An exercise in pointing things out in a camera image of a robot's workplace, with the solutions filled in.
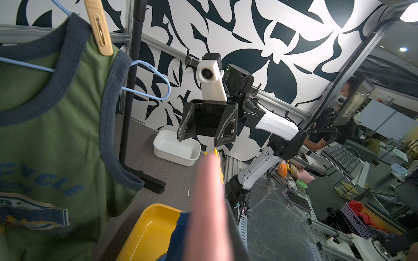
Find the blue tank top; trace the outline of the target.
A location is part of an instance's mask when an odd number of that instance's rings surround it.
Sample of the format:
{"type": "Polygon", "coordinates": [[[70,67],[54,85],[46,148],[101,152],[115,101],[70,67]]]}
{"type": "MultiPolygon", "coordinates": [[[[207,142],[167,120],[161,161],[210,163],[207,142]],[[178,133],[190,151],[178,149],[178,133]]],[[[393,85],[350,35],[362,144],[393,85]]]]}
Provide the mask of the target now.
{"type": "Polygon", "coordinates": [[[190,216],[191,212],[182,212],[180,214],[176,227],[170,237],[168,251],[157,259],[157,261],[181,261],[183,259],[190,216]]]}

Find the pink wire hanger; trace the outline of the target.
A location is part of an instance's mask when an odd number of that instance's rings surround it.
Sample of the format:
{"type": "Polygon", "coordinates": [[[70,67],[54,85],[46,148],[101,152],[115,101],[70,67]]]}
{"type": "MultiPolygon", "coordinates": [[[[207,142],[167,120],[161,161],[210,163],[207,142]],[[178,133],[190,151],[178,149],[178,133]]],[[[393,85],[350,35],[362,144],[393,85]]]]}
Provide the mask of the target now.
{"type": "Polygon", "coordinates": [[[216,156],[210,153],[202,157],[197,168],[184,261],[234,259],[223,185],[216,164],[216,156]]]}

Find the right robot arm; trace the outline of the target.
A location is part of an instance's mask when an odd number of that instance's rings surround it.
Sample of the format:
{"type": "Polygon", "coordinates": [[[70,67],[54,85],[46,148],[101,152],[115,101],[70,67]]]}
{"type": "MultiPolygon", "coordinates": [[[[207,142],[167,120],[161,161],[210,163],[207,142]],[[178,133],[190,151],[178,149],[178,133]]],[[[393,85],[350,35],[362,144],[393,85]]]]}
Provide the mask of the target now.
{"type": "Polygon", "coordinates": [[[239,124],[270,134],[261,154],[226,182],[229,205],[243,208],[254,183],[271,167],[296,156],[307,134],[250,97],[254,77],[248,71],[233,64],[222,70],[217,61],[202,60],[197,66],[197,77],[202,99],[184,105],[176,132],[178,141],[212,137],[214,146],[219,147],[236,140],[239,124]]]}

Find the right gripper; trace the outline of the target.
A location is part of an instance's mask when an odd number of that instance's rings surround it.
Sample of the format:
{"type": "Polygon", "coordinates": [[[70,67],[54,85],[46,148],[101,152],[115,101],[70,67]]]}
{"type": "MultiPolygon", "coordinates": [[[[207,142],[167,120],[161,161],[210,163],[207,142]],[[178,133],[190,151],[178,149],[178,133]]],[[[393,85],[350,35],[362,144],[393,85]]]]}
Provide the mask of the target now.
{"type": "Polygon", "coordinates": [[[192,100],[184,105],[176,135],[179,142],[195,136],[214,137],[220,147],[236,140],[239,105],[236,102],[192,100]]]}

